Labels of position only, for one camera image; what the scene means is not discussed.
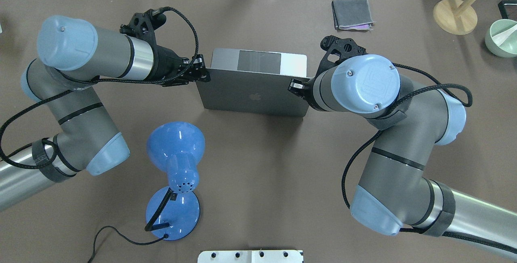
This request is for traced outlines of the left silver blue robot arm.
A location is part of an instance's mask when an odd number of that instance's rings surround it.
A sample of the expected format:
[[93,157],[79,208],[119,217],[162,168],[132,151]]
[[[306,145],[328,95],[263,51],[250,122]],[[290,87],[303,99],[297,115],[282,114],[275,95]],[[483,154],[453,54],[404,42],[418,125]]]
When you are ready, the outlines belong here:
[[[155,32],[166,23],[167,11],[177,13],[192,30],[192,57],[180,57],[157,44]],[[194,26],[168,6],[135,13],[119,32],[83,19],[50,16],[39,31],[37,52],[20,81],[35,104],[8,119],[1,134],[13,121],[42,105],[48,106],[61,132],[11,154],[1,151],[2,211],[83,170],[100,175],[128,159],[127,143],[94,85],[120,82],[168,87],[210,81]]]

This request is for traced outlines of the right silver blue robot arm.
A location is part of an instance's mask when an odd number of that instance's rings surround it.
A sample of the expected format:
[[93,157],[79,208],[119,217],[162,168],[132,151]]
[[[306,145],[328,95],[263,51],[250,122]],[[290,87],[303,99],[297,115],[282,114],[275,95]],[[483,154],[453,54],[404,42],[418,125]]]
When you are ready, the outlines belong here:
[[462,132],[471,91],[368,54],[351,39],[326,36],[309,81],[289,91],[320,112],[362,116],[377,133],[348,161],[341,179],[351,215],[382,235],[448,237],[516,261],[516,213],[423,176],[432,149]]

